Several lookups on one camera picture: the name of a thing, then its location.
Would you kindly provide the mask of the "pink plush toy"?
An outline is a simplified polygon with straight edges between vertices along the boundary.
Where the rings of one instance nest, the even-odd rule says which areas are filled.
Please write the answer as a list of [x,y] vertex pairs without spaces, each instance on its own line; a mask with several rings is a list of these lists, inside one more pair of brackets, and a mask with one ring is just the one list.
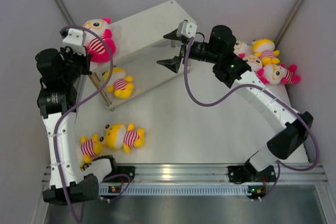
[[242,58],[252,69],[252,71],[259,76],[258,71],[263,69],[263,64],[261,60],[255,55],[248,55]]
[[[112,39],[113,33],[110,29],[112,23],[111,18],[105,17],[103,19],[92,19],[84,24],[84,28],[94,32],[97,36],[105,42],[110,49],[112,55],[115,54],[117,48]],[[91,61],[95,63],[105,63],[110,61],[110,56],[104,44],[91,33],[86,32],[85,47],[88,53],[92,55]]]
[[234,44],[234,54],[243,58],[250,54],[250,46],[247,45],[244,41],[237,40]]
[[288,68],[284,63],[280,65],[269,64],[257,71],[257,76],[264,84],[291,85],[301,81],[301,77],[296,75],[297,65],[292,64]]

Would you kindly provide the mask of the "yellow plush toy floor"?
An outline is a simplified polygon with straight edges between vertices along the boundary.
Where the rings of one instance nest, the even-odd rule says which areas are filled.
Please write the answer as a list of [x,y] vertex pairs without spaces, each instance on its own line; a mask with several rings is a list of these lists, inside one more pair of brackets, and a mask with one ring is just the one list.
[[145,129],[136,129],[133,123],[107,124],[104,130],[104,144],[112,150],[123,149],[130,153],[132,148],[141,148],[145,143]]

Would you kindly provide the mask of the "yellow plush toy corner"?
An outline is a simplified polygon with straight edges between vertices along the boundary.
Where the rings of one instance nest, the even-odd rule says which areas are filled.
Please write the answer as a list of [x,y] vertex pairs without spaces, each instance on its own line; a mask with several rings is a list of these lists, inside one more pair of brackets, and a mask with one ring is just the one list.
[[279,64],[278,58],[280,51],[275,49],[275,43],[272,40],[263,38],[251,42],[253,54],[261,60],[263,66]]

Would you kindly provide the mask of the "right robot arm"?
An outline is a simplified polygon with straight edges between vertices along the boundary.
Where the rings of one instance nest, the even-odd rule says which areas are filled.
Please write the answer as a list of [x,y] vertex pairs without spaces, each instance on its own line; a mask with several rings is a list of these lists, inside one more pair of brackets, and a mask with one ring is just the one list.
[[197,34],[195,23],[187,20],[179,23],[177,29],[163,36],[164,39],[181,42],[179,55],[172,59],[159,60],[157,63],[174,73],[178,73],[180,66],[186,66],[189,60],[213,64],[213,74],[230,91],[216,102],[202,103],[193,96],[185,73],[184,83],[192,101],[203,107],[212,107],[237,92],[264,117],[275,133],[244,165],[237,167],[238,173],[231,173],[231,182],[252,182],[269,175],[267,169],[273,163],[286,160],[308,136],[313,136],[312,115],[309,112],[295,111],[262,83],[251,67],[234,53],[236,37],[229,27],[213,27],[207,42],[195,41]]

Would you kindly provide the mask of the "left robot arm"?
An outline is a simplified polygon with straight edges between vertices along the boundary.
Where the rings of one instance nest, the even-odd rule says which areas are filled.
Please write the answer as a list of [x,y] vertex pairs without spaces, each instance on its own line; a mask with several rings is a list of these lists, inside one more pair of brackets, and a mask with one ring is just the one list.
[[112,156],[96,159],[96,164],[81,170],[76,144],[75,122],[77,90],[81,75],[91,75],[91,56],[85,47],[62,46],[39,52],[36,67],[41,74],[37,106],[49,141],[50,181],[43,200],[54,205],[69,205],[95,200],[99,183],[117,179],[119,170]]

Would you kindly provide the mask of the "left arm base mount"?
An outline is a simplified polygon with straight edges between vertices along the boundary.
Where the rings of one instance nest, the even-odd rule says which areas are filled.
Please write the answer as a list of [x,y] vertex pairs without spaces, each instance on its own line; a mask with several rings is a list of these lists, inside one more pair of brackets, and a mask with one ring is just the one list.
[[[125,166],[125,165],[118,166],[112,170],[111,176],[119,174],[128,175],[130,177],[130,180],[133,181],[135,177],[135,166]],[[108,181],[114,183],[121,183],[121,182],[126,183],[128,182],[128,179],[126,177],[119,176],[110,178]]]

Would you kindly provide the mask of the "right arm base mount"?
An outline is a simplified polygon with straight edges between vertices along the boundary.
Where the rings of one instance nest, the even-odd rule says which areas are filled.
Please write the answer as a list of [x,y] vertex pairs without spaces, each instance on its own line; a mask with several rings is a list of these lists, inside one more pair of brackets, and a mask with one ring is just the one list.
[[231,183],[275,182],[275,169],[272,165],[258,172],[248,164],[228,166],[228,178]]

